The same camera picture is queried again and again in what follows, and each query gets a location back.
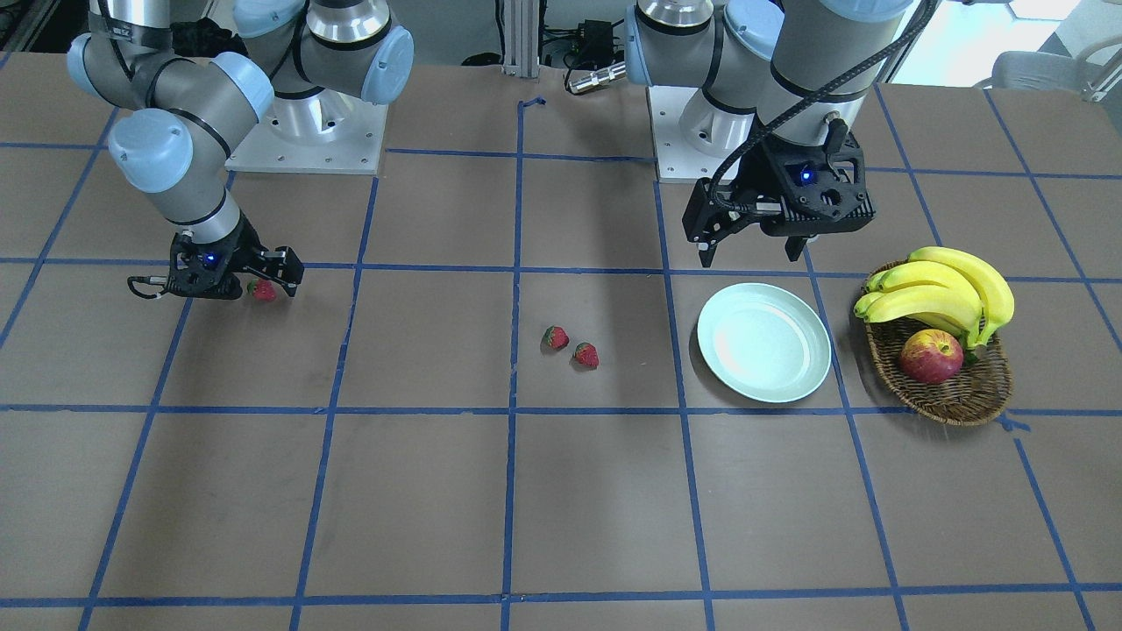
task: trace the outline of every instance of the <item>bunch of bananas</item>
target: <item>bunch of bananas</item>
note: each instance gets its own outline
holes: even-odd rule
[[[971,350],[1013,318],[1013,292],[992,265],[954,248],[927,246],[874,274],[853,308],[866,322],[912,318],[951,333]]]

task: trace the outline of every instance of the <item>red strawberry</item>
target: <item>red strawberry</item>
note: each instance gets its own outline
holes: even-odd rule
[[[587,341],[582,341],[577,345],[577,349],[573,351],[572,358],[576,359],[578,364],[588,366],[589,368],[595,368],[600,365],[600,358],[596,355],[596,347]]]
[[[273,302],[277,299],[277,291],[273,287],[273,283],[264,278],[249,281],[249,294],[261,302]]]
[[[561,327],[550,327],[545,329],[545,335],[542,336],[542,344],[553,350],[561,350],[569,346],[569,335]]]

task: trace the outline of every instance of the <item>plate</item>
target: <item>plate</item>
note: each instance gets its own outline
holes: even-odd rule
[[[807,396],[830,369],[830,340],[815,310],[764,283],[714,294],[698,317],[698,346],[717,378],[765,403]]]

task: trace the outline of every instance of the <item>white plate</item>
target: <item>white plate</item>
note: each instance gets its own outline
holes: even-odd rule
[[[720,381],[766,403],[807,396],[830,369],[829,337],[815,310],[763,283],[714,294],[698,318],[698,345]]]

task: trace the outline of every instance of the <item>basket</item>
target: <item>basket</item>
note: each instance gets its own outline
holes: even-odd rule
[[[883,265],[873,274],[904,263],[898,260]],[[862,294],[867,293],[862,284]],[[865,323],[868,348],[873,353],[876,372],[905,405],[923,417],[950,426],[981,426],[996,419],[1013,394],[1013,375],[1009,357],[997,336],[985,347],[978,347],[978,360],[963,365],[963,369],[938,384],[925,384],[909,377],[900,369],[900,350],[912,335],[927,324],[900,318],[890,322]]]

